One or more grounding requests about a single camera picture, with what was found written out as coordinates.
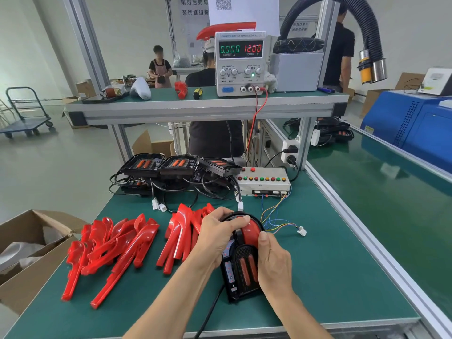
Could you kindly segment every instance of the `blue machine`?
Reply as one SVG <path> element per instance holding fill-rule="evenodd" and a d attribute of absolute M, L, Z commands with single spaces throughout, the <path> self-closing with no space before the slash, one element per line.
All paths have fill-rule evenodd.
<path fill-rule="evenodd" d="M 438 105 L 450 98 L 383 92 L 361 129 L 452 173 L 452 109 Z"/>

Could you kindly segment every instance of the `person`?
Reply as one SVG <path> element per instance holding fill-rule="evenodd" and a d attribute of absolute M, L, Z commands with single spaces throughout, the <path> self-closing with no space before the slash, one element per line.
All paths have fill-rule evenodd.
<path fill-rule="evenodd" d="M 231 213 L 219 207 L 202 221 L 198 241 L 152 305 L 123 336 L 124 339 L 182 338 L 190 315 L 206 283 L 221 262 L 234 230 L 245 227 L 249 216 L 220 222 Z M 310 315 L 292 289 L 292 261 L 273 234 L 258 239 L 259 285 L 291 338 L 332 338 Z"/>
<path fill-rule="evenodd" d="M 171 88 L 170 76 L 173 69 L 169 62 L 163 59 L 163 47 L 154 46 L 155 59 L 149 64 L 149 77 L 155 79 L 156 88 Z"/>
<path fill-rule="evenodd" d="M 191 73 L 185 79 L 188 87 L 215 86 L 215 39 L 204 43 L 205 69 Z M 242 121 L 192 121 L 190 123 L 189 154 L 199 157 L 240 157 L 243 146 Z"/>
<path fill-rule="evenodd" d="M 332 87 L 338 92 L 347 91 L 355 51 L 355 35 L 343 26 L 346 15 L 347 7 L 341 4 L 323 82 L 324 86 Z"/>

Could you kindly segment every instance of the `fume extractor hose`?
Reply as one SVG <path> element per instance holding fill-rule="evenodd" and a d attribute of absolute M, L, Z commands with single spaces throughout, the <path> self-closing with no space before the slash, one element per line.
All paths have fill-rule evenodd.
<path fill-rule="evenodd" d="M 278 40 L 287 39 L 297 17 L 309 6 L 324 0 L 298 0 L 281 25 Z M 359 53 L 361 82 L 375 83 L 387 78 L 386 63 L 381 49 L 380 31 L 376 17 L 366 0 L 332 0 L 344 4 L 353 14 L 363 34 L 364 50 Z"/>

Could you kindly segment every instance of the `apron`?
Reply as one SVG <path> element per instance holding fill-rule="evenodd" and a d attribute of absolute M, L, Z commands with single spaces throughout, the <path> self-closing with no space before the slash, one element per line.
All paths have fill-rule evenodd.
<path fill-rule="evenodd" d="M 168 69 L 166 68 L 165 65 L 165 60 L 163 60 L 163 65 L 157 65 L 157 61 L 154 60 L 154 64 L 155 64 L 155 74 L 156 75 L 160 75 L 163 76 L 165 73 L 168 72 Z M 165 77 L 165 83 L 157 83 L 157 79 L 155 79 L 155 87 L 156 88 L 171 88 L 171 82 L 169 81 L 170 78 L 169 77 Z"/>

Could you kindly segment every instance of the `cart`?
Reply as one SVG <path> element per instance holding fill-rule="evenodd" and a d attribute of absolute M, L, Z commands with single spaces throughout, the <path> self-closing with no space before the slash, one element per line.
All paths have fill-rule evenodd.
<path fill-rule="evenodd" d="M 23 100 L 23 99 L 14 99 L 11 98 L 9 92 L 13 89 L 29 89 L 33 92 L 36 101 L 34 99 Z M 13 137 L 14 132 L 25 132 L 26 136 L 32 136 L 33 133 L 36 136 L 39 136 L 39 130 L 37 129 L 39 126 L 46 124 L 47 127 L 53 127 L 53 122 L 50 121 L 50 116 L 44 110 L 41 101 L 37 97 L 35 90 L 30 87 L 10 87 L 6 90 L 6 96 L 8 97 L 8 101 L 11 104 L 11 107 L 15 110 L 19 120 L 0 129 L 0 133 L 4 133 L 4 135 L 11 139 Z M 24 117 L 19 110 L 33 110 L 33 109 L 41 109 L 44 116 L 37 117 Z"/>

